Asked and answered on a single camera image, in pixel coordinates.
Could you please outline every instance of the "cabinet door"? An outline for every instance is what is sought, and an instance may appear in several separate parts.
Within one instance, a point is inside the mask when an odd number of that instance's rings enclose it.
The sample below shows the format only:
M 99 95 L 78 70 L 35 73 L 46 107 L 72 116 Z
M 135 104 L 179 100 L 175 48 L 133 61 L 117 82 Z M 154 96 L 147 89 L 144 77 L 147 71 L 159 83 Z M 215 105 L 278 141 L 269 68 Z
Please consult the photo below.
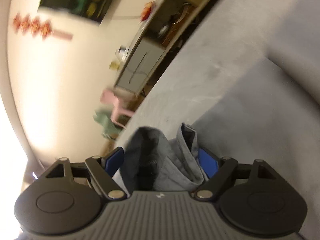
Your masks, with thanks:
M 149 73 L 161 57 L 164 49 L 152 41 L 143 38 L 124 69 L 118 86 L 138 93 L 149 79 Z

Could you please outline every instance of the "red wall decoration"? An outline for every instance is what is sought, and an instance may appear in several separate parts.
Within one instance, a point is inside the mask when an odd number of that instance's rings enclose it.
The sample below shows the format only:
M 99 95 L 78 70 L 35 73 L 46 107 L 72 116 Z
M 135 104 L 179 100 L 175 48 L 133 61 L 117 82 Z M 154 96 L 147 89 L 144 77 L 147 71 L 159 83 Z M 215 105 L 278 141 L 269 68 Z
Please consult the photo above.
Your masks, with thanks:
M 53 29 L 50 20 L 46 20 L 44 23 L 41 23 L 39 16 L 30 19 L 29 14 L 22 18 L 20 13 L 17 13 L 13 19 L 12 26 L 15 30 L 15 33 L 18 33 L 19 30 L 21 30 L 22 34 L 25 35 L 28 31 L 30 31 L 33 37 L 37 36 L 38 34 L 42 35 L 42 40 L 45 40 L 49 36 L 68 41 L 71 41 L 73 38 L 73 35 L 70 33 Z

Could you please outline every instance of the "gray cloth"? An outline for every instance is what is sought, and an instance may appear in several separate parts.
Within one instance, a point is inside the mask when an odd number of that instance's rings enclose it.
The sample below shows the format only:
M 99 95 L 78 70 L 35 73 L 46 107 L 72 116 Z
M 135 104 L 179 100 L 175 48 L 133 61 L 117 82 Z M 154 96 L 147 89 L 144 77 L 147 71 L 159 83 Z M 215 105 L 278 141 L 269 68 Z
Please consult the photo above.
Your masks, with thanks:
M 308 240 L 320 236 L 319 27 L 320 0 L 300 0 L 271 41 L 269 59 L 192 125 L 216 155 L 264 159 L 279 172 L 307 202 L 300 233 Z
M 130 194 L 134 190 L 193 191 L 208 179 L 198 162 L 197 134 L 185 124 L 171 141 L 158 129 L 139 128 L 125 146 L 120 174 Z

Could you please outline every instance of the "wall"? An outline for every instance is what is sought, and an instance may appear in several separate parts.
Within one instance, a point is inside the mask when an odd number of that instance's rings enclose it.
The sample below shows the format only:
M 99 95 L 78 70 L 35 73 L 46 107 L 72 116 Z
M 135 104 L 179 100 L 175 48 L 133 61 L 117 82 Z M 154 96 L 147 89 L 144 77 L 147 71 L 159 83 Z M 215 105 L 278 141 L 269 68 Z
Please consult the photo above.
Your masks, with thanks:
M 25 176 L 26 181 L 32 181 L 31 172 L 34 171 L 36 174 L 40 174 L 43 169 L 39 165 L 37 159 L 34 156 L 34 153 L 27 141 L 25 133 L 22 129 L 22 125 L 20 123 L 20 119 L 17 113 L 17 109 L 15 106 L 15 102 L 13 100 L 9 72 L 8 72 L 8 60 L 7 60 L 7 29 L 8 29 L 8 15 L 9 15 L 9 8 L 10 8 L 11 0 L 0 0 L 0 98 L 2 99 L 4 109 L 8 115 L 9 121 L 11 126 L 14 130 L 15 135 L 17 136 L 23 151 L 28 157 L 28 165 L 27 165 L 27 172 Z M 1 128 L 3 128 L 4 121 L 0 123 Z M 17 156 L 18 152 L 13 154 L 15 151 L 13 149 L 20 149 L 20 145 L 12 145 L 10 150 L 6 150 L 2 152 L 3 157 L 10 157 L 12 161 L 16 162 L 17 165 L 20 165 L 19 157 Z
M 21 123 L 36 155 L 45 163 L 66 156 L 83 161 L 100 152 L 104 139 L 92 118 L 99 97 L 112 86 L 109 70 L 120 45 L 127 45 L 139 28 L 139 16 L 151 0 L 114 0 L 102 24 L 61 12 L 40 9 L 40 0 L 12 0 L 10 21 L 20 12 L 74 35 L 71 42 L 23 36 L 8 29 L 8 61 L 12 92 Z

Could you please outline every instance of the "pink stool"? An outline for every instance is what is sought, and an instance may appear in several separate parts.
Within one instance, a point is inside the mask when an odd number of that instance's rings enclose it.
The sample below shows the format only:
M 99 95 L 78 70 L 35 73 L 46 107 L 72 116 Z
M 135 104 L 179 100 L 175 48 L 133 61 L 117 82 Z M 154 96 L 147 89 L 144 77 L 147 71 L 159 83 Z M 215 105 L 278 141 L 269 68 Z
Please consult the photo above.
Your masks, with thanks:
M 117 122 L 118 117 L 123 114 L 129 117 L 132 117 L 134 112 L 130 111 L 128 109 L 125 109 L 122 107 L 123 105 L 123 100 L 119 97 L 117 97 L 112 90 L 110 89 L 105 89 L 102 92 L 102 95 L 100 97 L 100 102 L 102 104 L 113 104 L 113 109 L 112 109 L 112 113 L 111 113 L 111 121 L 116 124 L 119 125 L 123 128 L 125 128 L 124 125 L 120 124 L 119 122 Z

